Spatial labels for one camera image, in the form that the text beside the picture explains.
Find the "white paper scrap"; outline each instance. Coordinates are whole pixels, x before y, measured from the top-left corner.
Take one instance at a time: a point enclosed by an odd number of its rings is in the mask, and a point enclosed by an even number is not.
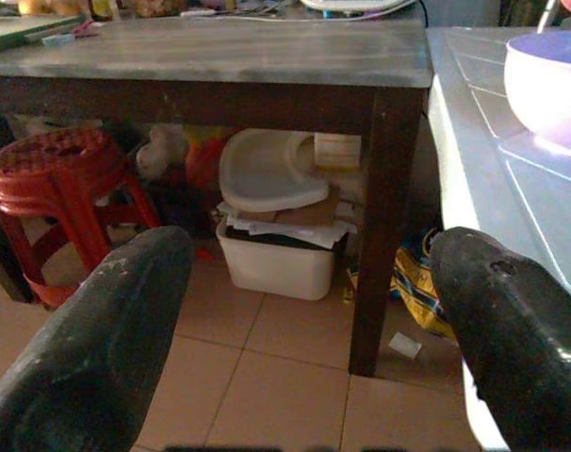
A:
[[[416,358],[417,353],[419,353],[422,347],[419,342],[414,341],[400,332],[397,332],[392,337],[388,346],[412,360]]]

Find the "white plastic container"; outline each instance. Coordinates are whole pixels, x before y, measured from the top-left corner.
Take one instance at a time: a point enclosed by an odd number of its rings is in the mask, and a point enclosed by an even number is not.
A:
[[[217,228],[233,284],[294,299],[322,299],[330,291],[334,253],[254,243],[225,236]]]

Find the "wooden table apron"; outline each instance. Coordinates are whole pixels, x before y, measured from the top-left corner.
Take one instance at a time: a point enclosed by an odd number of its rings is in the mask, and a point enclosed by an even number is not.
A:
[[[373,376],[424,89],[0,76],[0,112],[363,136],[367,208],[352,374]]]

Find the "white bowl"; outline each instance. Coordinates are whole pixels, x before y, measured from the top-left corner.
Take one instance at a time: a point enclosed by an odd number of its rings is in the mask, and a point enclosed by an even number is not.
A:
[[[571,153],[571,31],[510,40],[505,89],[518,119]]]

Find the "cable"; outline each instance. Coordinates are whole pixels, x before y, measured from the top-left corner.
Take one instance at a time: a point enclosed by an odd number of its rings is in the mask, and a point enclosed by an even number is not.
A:
[[[415,2],[422,2],[422,0],[408,0],[406,2],[401,3],[400,5],[396,5],[390,9],[385,9],[384,11],[375,12],[372,14],[365,14],[363,16],[358,17],[346,17],[346,18],[336,18],[336,19],[277,19],[273,17],[254,17],[254,16],[228,16],[228,15],[216,15],[216,16],[190,16],[187,17],[189,20],[207,20],[207,21],[225,21],[225,20],[232,20],[232,21],[257,21],[257,22],[283,22],[283,23],[332,23],[332,22],[360,22],[360,21],[369,21],[371,19],[375,19],[378,17],[385,16],[386,14],[391,14],[399,9],[408,7]],[[428,15],[424,9],[424,13],[426,14],[426,21],[428,20]]]
[[[426,8],[426,5],[424,4],[424,0],[417,0],[417,2],[421,6],[421,8],[424,10],[424,24],[426,25],[426,28],[428,28],[430,26],[430,21],[428,20],[428,9]]]

